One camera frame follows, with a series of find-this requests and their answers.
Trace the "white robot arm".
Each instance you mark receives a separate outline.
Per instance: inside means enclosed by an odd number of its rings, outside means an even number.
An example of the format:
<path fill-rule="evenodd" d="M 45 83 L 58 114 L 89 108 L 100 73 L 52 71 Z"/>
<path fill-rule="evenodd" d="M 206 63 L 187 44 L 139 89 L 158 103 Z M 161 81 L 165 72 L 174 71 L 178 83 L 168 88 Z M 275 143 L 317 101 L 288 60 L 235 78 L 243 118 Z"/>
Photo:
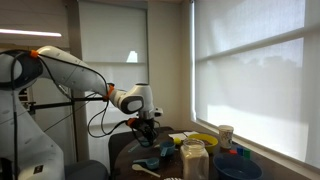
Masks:
<path fill-rule="evenodd" d="M 62 149 L 34 121 L 19 93 L 38 79 L 51 80 L 60 92 L 67 88 L 93 93 L 94 100 L 113 104 L 137 116 L 124 123 L 156 139 L 154 118 L 163 110 L 153 104 L 151 87 L 138 83 L 125 91 L 114 87 L 77 57 L 53 46 L 37 50 L 5 50 L 0 54 L 0 159 L 3 180 L 65 180 Z"/>

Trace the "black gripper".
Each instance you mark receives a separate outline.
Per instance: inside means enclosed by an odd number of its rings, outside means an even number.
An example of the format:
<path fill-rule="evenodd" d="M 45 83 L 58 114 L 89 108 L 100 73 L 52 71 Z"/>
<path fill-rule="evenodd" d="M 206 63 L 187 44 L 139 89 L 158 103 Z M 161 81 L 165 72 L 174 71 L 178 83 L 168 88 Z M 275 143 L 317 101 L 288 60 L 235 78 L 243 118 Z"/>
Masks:
<path fill-rule="evenodd" d="M 155 119 L 162 115 L 163 109 L 158 107 L 150 111 L 138 112 L 138 118 L 135 120 L 134 128 L 139 131 L 136 135 L 138 136 L 138 142 L 143 147 L 148 147 L 149 144 L 153 145 L 156 141 L 158 132 L 154 128 Z"/>

